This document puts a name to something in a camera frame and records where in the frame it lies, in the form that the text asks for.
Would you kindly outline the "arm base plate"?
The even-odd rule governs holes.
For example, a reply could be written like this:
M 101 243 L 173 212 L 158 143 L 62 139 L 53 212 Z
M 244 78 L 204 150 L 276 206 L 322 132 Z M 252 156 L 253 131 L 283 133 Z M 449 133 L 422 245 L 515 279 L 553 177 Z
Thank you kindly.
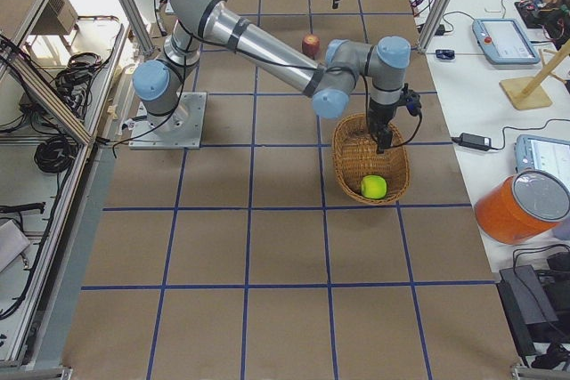
M 164 121 L 163 118 L 148 116 L 146 108 L 140 101 L 138 115 L 146 116 L 144 120 L 134 123 L 132 140 L 128 146 L 132 150 L 197 150 L 200 147 L 204 116 L 208 94 L 205 92 L 181 95 L 177 110 L 168 121 L 155 129 Z

